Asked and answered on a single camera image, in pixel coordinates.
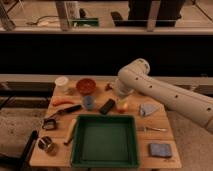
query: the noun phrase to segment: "metal object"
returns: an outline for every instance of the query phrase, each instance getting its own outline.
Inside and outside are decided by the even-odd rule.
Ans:
[[[153,127],[148,127],[148,126],[142,126],[142,127],[139,127],[139,128],[138,128],[138,131],[147,132],[147,131],[149,131],[149,130],[167,132],[167,129],[166,129],[166,128],[153,128]]]
[[[45,130],[54,130],[57,128],[55,119],[44,119],[44,123],[42,125],[42,129]]]
[[[74,112],[74,111],[79,110],[81,108],[82,108],[81,105],[74,105],[74,106],[71,106],[71,107],[66,108],[66,109],[58,110],[57,112],[53,113],[51,116],[49,116],[48,118],[45,118],[45,119],[57,119],[58,116]]]
[[[0,20],[2,22],[2,26],[6,31],[12,31],[15,29],[15,24],[7,15],[7,12],[4,9],[4,5],[2,0],[0,0]]]
[[[55,1],[55,6],[58,12],[60,27],[62,31],[68,31],[70,24],[68,22],[68,16],[66,12],[66,5],[64,1]]]
[[[157,17],[158,17],[158,12],[160,9],[160,0],[154,0],[151,3],[151,8],[149,12],[149,18],[148,18],[148,23],[147,23],[147,31],[153,31],[156,25]]]
[[[48,136],[44,136],[39,139],[38,147],[45,152],[49,152],[53,149],[52,139]]]

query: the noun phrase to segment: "floor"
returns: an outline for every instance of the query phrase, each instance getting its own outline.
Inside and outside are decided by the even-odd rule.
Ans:
[[[1,97],[0,104],[7,98]],[[48,103],[45,98],[13,97],[0,110],[0,153],[19,156],[31,131],[39,130]],[[182,161],[173,171],[212,171],[213,136],[174,111],[168,117]]]
[[[22,5],[19,3],[9,13],[19,26],[26,26],[26,22],[35,22],[44,15],[56,15],[55,5],[50,1],[23,1]],[[98,16],[101,27],[114,27],[110,16],[111,11],[119,11],[125,19],[128,15],[126,2],[96,2],[93,5],[89,2],[81,2],[80,7],[85,9],[88,17]],[[176,27],[213,27],[212,0],[197,0],[196,6],[192,5],[191,1],[187,1],[181,14],[182,19],[177,22]],[[44,20],[42,21],[40,26],[47,26]],[[48,26],[59,27],[56,18],[52,18],[51,21],[54,24]],[[0,106],[6,99],[0,97]],[[26,98],[13,97],[6,106],[1,108],[0,153],[10,156],[21,154],[31,131],[40,128],[47,102],[46,98],[28,98],[26,100]],[[212,171],[213,136],[181,115],[173,111],[167,111],[167,113],[183,164],[183,168],[177,171]]]
[[[124,18],[128,18],[127,1],[80,1],[79,8],[83,8],[88,18],[99,18],[99,26],[104,28],[114,27],[110,12],[118,11]],[[181,10],[182,18],[178,20],[176,27],[213,27],[213,1],[197,0],[193,5],[191,0],[186,0]],[[43,18],[38,23],[39,27],[59,27],[57,10],[53,1],[21,1],[8,15],[13,19],[17,26],[29,26],[29,23],[36,22],[38,18]]]

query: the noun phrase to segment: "black cable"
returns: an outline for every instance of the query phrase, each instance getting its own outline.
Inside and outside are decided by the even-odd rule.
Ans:
[[[195,6],[211,21],[213,22],[213,19],[195,2]]]
[[[57,15],[45,15],[45,16],[42,16],[42,17],[38,18],[36,20],[36,22],[27,22],[26,24],[27,25],[31,25],[31,26],[33,26],[33,25],[37,26],[38,23],[40,22],[40,20],[42,20],[44,18],[52,18],[52,17],[58,17],[58,16]]]
[[[9,13],[18,3],[19,1],[16,1],[6,12]]]
[[[1,105],[0,105],[0,110],[7,104],[7,102],[11,99],[13,96],[9,96]]]

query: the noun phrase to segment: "red bowl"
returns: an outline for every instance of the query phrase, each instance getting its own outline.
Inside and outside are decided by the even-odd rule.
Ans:
[[[76,89],[82,95],[90,95],[96,89],[96,83],[90,78],[83,78],[79,80],[76,84]]]

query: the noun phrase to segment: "white cup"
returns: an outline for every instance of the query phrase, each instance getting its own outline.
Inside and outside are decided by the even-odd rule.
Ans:
[[[68,92],[69,90],[69,79],[65,76],[58,77],[55,80],[56,87],[62,92]]]

